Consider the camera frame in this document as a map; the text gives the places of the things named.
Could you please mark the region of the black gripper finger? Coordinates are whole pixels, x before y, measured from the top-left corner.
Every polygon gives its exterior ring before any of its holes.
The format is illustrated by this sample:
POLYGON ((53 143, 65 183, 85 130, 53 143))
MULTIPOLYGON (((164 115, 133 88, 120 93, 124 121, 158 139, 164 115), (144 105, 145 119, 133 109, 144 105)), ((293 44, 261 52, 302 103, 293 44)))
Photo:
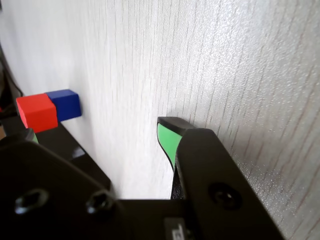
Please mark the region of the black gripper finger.
POLYGON ((197 239, 281 240, 280 230, 217 135, 179 117, 157 119, 157 139, 190 206, 197 239))
POLYGON ((126 240, 122 212, 100 183, 23 135, 0 142, 3 240, 126 240))

